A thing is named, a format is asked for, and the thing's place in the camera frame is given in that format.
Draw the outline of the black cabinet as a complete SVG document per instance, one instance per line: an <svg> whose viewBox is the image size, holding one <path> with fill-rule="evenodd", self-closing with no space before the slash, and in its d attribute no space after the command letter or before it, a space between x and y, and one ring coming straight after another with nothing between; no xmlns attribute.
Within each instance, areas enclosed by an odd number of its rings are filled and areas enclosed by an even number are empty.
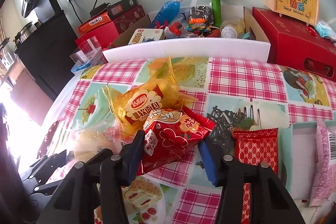
<svg viewBox="0 0 336 224"><path fill-rule="evenodd" d="M15 51L37 85L52 101L74 76L77 36L64 12L54 15L37 28Z"/></svg>

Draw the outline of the green dumbbell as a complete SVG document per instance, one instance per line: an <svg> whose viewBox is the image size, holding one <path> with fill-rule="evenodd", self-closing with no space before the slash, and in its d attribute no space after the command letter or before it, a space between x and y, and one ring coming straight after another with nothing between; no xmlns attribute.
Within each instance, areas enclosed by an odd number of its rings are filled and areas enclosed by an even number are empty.
<svg viewBox="0 0 336 224"><path fill-rule="evenodd" d="M222 24L221 0L211 0L211 6L214 17L214 26L219 27Z"/></svg>

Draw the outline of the blue wet wipes pack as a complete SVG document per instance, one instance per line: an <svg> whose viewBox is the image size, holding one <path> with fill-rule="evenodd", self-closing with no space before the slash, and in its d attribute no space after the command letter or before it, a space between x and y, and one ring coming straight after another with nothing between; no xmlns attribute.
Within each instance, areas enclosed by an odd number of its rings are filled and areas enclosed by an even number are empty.
<svg viewBox="0 0 336 224"><path fill-rule="evenodd" d="M331 41L336 41L335 31L324 20L319 19L314 28L322 38L326 38Z"/></svg>

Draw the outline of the checkered picture tablecloth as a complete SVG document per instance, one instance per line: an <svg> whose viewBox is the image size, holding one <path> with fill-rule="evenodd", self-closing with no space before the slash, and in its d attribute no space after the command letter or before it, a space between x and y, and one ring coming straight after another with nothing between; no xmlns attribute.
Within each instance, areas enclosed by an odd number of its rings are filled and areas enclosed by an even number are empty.
<svg viewBox="0 0 336 224"><path fill-rule="evenodd" d="M101 94L102 87L110 85L127 92L145 83L161 62L107 63L88 76L74 77L69 97L57 99L65 110L43 153L72 153L70 143L75 133L90 121L101 122L103 129L111 132L115 119ZM280 133L297 122L324 121L335 129L335 83L323 77L275 64L219 57L177 57L172 62L181 91L197 99L190 109L224 118L222 133L214 134L223 148L232 148L229 131L239 128L276 127L278 147ZM196 148L181 162L154 170L146 179L160 186L164 194L154 205L158 223L214 222L219 190L207 180Z"/></svg>

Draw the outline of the cardboard box with toys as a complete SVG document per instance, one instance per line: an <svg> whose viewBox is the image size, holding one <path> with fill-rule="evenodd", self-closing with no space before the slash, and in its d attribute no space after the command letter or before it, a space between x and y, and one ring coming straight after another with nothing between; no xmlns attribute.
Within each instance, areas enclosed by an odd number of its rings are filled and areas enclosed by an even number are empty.
<svg viewBox="0 0 336 224"><path fill-rule="evenodd" d="M244 6L222 5L218 27L215 26L214 12L205 5L181 8L170 23L156 22L156 15L148 14L132 24L107 48L152 42L158 40L159 34L163 39L225 38L270 43L256 19Z"/></svg>

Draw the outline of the long red patterned packet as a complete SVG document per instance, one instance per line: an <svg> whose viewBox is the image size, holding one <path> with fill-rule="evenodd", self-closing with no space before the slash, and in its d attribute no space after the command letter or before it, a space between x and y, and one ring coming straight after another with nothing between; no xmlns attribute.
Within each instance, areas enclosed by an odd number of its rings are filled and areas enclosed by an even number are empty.
<svg viewBox="0 0 336 224"><path fill-rule="evenodd" d="M232 136L235 139L235 157L240 162L258 165L265 161L278 174L278 128L235 130Z"/></svg>

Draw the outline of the clear bag round bun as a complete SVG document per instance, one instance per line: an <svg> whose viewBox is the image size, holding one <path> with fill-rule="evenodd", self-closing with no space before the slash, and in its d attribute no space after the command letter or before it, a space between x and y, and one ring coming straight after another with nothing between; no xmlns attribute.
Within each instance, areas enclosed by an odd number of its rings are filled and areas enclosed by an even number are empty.
<svg viewBox="0 0 336 224"><path fill-rule="evenodd" d="M83 129L75 133L75 138L70 143L76 161L87 162L105 148L113 153L119 153L122 142L106 133L92 129Z"/></svg>

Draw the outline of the red flower snack bag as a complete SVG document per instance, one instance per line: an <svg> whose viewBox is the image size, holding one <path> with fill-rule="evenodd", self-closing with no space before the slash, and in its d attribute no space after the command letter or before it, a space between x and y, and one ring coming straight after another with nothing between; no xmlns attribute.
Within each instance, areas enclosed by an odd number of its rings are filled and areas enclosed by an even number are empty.
<svg viewBox="0 0 336 224"><path fill-rule="evenodd" d="M138 175L160 166L181 161L185 153L200 143L214 129L215 122L186 106L181 109L157 109L143 124L143 153Z"/></svg>

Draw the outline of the red box stack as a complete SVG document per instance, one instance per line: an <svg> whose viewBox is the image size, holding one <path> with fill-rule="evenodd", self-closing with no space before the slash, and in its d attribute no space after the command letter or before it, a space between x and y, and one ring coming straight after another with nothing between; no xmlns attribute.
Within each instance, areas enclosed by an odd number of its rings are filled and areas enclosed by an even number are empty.
<svg viewBox="0 0 336 224"><path fill-rule="evenodd" d="M95 28L85 35L79 36L79 38L75 40L75 43L77 46L80 46L84 40L95 36L103 49L107 49L108 47L115 48L116 44L114 42L117 38L144 16L145 12L142 6L137 5L112 22Z"/></svg>

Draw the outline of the large red gift box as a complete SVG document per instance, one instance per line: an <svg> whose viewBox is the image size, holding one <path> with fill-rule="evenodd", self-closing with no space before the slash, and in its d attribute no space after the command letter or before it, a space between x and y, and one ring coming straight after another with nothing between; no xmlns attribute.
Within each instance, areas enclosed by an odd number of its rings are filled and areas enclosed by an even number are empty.
<svg viewBox="0 0 336 224"><path fill-rule="evenodd" d="M315 73L335 81L335 45L304 22L258 7L252 8L270 42L268 62Z"/></svg>

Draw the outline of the teal shallow tray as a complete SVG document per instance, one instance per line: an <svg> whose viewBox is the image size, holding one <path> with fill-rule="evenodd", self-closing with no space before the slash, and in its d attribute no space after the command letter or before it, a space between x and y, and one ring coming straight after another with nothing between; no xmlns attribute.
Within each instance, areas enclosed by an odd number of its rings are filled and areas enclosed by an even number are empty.
<svg viewBox="0 0 336 224"><path fill-rule="evenodd" d="M326 201L309 206L317 162L316 133L316 122L297 122L280 133L279 176L306 223L318 223L335 206L335 184Z"/></svg>

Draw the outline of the orange black flat box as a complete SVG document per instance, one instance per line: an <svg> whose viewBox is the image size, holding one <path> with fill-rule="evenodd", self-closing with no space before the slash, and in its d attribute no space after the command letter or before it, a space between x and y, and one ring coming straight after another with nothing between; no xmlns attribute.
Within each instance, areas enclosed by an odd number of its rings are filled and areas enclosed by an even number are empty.
<svg viewBox="0 0 336 224"><path fill-rule="evenodd" d="M112 22L113 20L130 11L137 5L138 2L136 0L122 0L113 5L105 5L105 8L100 13L92 16L85 23L78 26L77 30L79 32L79 35L85 35L95 28Z"/></svg>

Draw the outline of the pink snack packet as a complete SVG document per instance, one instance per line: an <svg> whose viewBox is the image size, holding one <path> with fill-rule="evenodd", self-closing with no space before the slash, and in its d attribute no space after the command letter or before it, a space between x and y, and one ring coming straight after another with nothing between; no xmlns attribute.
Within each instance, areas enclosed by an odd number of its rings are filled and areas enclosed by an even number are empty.
<svg viewBox="0 0 336 224"><path fill-rule="evenodd" d="M333 192L335 186L335 132L325 122L317 122L317 162L311 187L310 207L321 206Z"/></svg>

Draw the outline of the yellow soft bread bag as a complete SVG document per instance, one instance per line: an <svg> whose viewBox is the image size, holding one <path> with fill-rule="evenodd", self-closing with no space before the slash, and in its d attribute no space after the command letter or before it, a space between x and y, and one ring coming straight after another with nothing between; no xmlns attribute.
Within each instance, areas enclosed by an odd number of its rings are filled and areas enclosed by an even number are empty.
<svg viewBox="0 0 336 224"><path fill-rule="evenodd" d="M134 136L137 130L142 129L153 110L179 110L197 101L195 97L180 91L169 57L164 59L146 83L124 94L107 85L102 87L102 93L123 138Z"/></svg>

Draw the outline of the clear acrylic box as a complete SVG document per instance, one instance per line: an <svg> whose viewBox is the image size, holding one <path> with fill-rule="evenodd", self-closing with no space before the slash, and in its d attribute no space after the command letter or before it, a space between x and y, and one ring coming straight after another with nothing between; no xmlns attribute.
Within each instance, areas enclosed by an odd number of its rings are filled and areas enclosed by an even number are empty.
<svg viewBox="0 0 336 224"><path fill-rule="evenodd" d="M95 36L84 40L70 58L74 62L71 72L75 75L89 67L105 64L102 47Z"/></svg>

